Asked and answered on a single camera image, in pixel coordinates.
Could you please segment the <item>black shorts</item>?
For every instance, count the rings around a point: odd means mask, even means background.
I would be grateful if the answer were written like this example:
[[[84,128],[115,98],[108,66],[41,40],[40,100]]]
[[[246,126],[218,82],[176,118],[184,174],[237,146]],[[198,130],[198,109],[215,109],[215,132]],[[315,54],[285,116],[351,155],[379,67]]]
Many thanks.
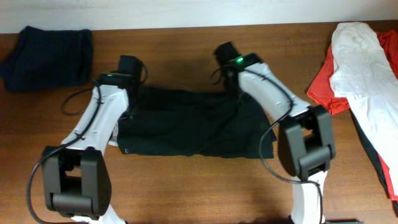
[[[274,133],[248,94],[193,93],[143,87],[113,142],[123,154],[272,159]]]

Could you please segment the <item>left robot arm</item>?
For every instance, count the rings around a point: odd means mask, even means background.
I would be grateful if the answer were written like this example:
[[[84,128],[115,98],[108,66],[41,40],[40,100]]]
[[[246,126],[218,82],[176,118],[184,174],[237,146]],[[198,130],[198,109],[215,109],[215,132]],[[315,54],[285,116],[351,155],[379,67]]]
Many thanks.
[[[141,60],[122,55],[116,71],[94,80],[90,102],[77,125],[59,146],[43,151],[48,210],[75,223],[124,223],[111,206],[112,186],[104,152],[118,120],[134,106],[147,74]]]

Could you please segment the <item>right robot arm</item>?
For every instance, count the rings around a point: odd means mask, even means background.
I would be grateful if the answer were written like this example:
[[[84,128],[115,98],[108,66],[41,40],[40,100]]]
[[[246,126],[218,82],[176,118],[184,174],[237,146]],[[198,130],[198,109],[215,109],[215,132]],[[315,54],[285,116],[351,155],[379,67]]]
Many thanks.
[[[290,91],[255,53],[241,54],[231,42],[219,45],[214,55],[226,88],[251,96],[278,127],[278,158],[290,175],[282,177],[267,163],[277,179],[292,184],[292,223],[326,223],[323,188],[336,156],[331,116],[322,105],[312,106]]]

